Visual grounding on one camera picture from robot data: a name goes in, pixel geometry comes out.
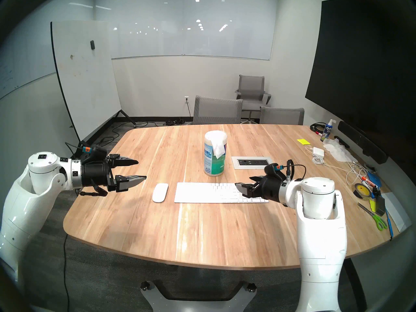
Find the television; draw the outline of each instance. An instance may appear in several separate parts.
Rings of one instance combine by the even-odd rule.
[[[322,2],[305,97],[369,139],[416,184],[416,43],[379,0]]]

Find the spray bottle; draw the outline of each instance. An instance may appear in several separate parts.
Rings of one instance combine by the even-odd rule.
[[[336,120],[331,119],[330,122],[327,125],[325,125],[324,131],[321,136],[322,142],[330,136],[331,130],[332,130],[332,123],[336,123],[336,122],[337,122]]]

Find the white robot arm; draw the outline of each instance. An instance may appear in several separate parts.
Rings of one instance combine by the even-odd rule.
[[[294,165],[288,161],[287,168]],[[296,210],[297,253],[302,273],[296,312],[336,311],[338,282],[346,255],[346,225],[341,193],[333,180],[284,176],[277,163],[265,168],[265,176],[252,177],[255,184],[236,183],[243,195],[261,196]]]
[[[95,193],[81,191],[79,194],[106,196],[107,191],[99,186],[122,192],[146,179],[145,176],[113,177],[112,168],[138,164],[138,161],[119,154],[107,156],[100,146],[86,149],[88,154],[79,160],[57,157],[51,152],[35,153],[13,183],[3,208],[0,260],[17,284],[19,262],[25,249],[42,228],[61,191],[93,186]]]

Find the keyboard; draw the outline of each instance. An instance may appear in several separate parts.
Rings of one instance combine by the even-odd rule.
[[[178,182],[176,203],[266,203],[263,198],[246,198],[233,183]]]

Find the gray mesh chair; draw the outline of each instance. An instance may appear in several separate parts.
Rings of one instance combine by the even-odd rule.
[[[239,124],[242,100],[195,97],[193,125]]]
[[[303,125],[304,116],[303,108],[262,107],[260,124]]]
[[[267,106],[272,95],[264,91],[264,77],[240,75],[237,99],[242,99],[242,110],[249,111],[248,120],[243,123],[255,123],[251,120],[253,111],[260,111],[261,106]]]

